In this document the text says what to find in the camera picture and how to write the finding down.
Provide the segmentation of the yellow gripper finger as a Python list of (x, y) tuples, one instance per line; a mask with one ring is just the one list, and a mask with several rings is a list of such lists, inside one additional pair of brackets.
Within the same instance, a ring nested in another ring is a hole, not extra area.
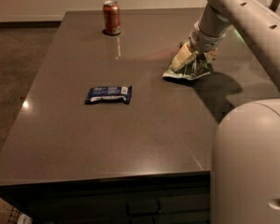
[(213, 49), (204, 53), (204, 58), (207, 63), (211, 63), (217, 55), (217, 49)]
[(192, 47), (190, 42), (185, 42), (180, 47), (180, 50), (174, 56), (171, 66), (172, 69), (177, 72), (182, 69), (187, 63), (192, 62), (196, 57), (196, 50)]

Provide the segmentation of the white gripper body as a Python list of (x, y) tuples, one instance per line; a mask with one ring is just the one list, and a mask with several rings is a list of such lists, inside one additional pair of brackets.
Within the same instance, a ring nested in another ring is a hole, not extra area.
[(226, 34), (226, 23), (197, 21), (190, 33), (190, 43), (199, 53), (208, 52), (218, 47)]

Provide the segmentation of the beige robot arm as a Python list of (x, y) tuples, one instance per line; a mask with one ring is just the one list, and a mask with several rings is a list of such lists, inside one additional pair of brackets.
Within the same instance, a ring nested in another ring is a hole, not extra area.
[(244, 91), (212, 147), (211, 224), (280, 224), (280, 15), (259, 0), (207, 0), (170, 70), (197, 79), (217, 54)]

